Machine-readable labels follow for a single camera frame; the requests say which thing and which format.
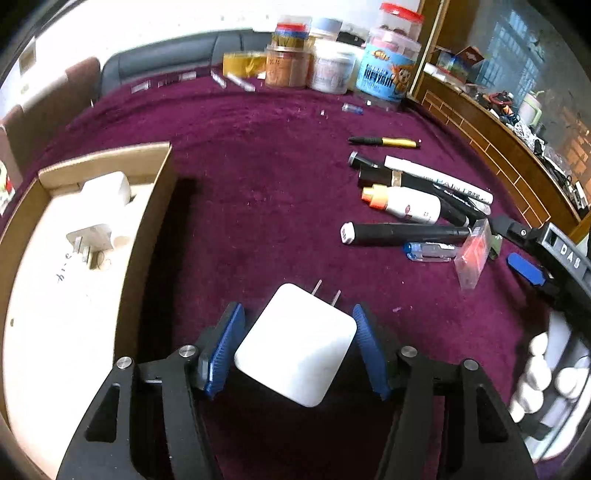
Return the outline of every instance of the small plastic box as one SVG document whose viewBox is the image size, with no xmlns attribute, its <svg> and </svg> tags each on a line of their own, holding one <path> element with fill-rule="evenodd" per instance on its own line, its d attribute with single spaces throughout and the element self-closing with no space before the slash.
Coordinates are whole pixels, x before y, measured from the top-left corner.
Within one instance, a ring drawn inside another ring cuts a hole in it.
<svg viewBox="0 0 591 480">
<path fill-rule="evenodd" d="M 488 220 L 478 220 L 454 259 L 462 290 L 472 290 L 476 287 L 491 251 L 491 237 L 491 226 Z"/>
</svg>

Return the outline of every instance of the metal screw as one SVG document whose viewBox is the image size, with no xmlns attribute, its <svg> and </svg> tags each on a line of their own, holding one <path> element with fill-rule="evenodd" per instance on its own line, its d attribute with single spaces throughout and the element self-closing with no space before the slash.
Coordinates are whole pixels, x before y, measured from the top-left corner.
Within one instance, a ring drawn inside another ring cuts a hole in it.
<svg viewBox="0 0 591 480">
<path fill-rule="evenodd" d="M 468 370 L 471 370 L 472 372 L 478 370 L 478 366 L 478 362 L 472 360 L 471 358 L 464 360 L 464 367 Z"/>
<path fill-rule="evenodd" d="M 413 358 L 415 356 L 417 356 L 417 349 L 413 346 L 403 346 L 400 349 L 400 353 L 403 354 L 404 356 L 408 357 L 408 358 Z"/>
<path fill-rule="evenodd" d="M 183 345 L 181 348 L 178 349 L 178 354 L 183 358 L 188 358 L 190 356 L 195 355 L 197 349 L 194 345 Z"/>
<path fill-rule="evenodd" d="M 119 360 L 117 360 L 117 368 L 120 368 L 121 370 L 125 370 L 127 367 L 129 367 L 132 364 L 133 360 L 128 357 L 128 356 L 122 356 L 121 358 L 119 358 Z"/>
</svg>

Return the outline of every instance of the cardboard box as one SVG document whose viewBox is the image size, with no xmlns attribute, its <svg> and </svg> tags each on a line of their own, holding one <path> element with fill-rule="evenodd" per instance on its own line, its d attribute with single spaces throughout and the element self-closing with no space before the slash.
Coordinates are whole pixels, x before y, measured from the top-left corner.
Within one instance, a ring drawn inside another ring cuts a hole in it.
<svg viewBox="0 0 591 480">
<path fill-rule="evenodd" d="M 72 254 L 69 220 L 84 182 L 114 171 L 127 175 L 134 197 L 119 222 L 124 234 L 90 269 Z M 0 238 L 0 437 L 23 469 L 35 473 L 36 464 L 56 477 L 113 362 L 134 357 L 152 251 L 175 183 L 168 143 L 107 150 L 40 170 L 12 214 Z"/>
</svg>

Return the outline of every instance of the white paint marker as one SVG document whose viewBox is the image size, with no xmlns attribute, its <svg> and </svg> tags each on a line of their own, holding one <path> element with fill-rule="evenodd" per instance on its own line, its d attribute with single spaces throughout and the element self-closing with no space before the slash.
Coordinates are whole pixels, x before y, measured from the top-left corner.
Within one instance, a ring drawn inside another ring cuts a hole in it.
<svg viewBox="0 0 591 480">
<path fill-rule="evenodd" d="M 440 171 L 423 167 L 418 163 L 403 160 L 402 158 L 387 156 L 384 165 L 391 170 L 403 171 L 414 177 L 429 180 L 447 189 L 463 193 L 464 195 L 474 198 L 482 203 L 486 203 L 487 205 L 490 205 L 493 201 L 492 193 L 485 192 L 474 185 L 470 185 L 463 180 L 458 180 L 450 175 L 441 173 Z"/>
</svg>

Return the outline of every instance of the gold pen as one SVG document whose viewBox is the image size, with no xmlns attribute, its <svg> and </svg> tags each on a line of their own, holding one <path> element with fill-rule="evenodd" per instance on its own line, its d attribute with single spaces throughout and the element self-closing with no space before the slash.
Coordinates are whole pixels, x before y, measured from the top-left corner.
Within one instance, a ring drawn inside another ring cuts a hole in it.
<svg viewBox="0 0 591 480">
<path fill-rule="evenodd" d="M 410 140 L 409 138 L 387 138 L 387 137 L 350 137 L 349 143 L 353 145 L 383 145 L 384 147 L 420 148 L 421 140 Z"/>
</svg>

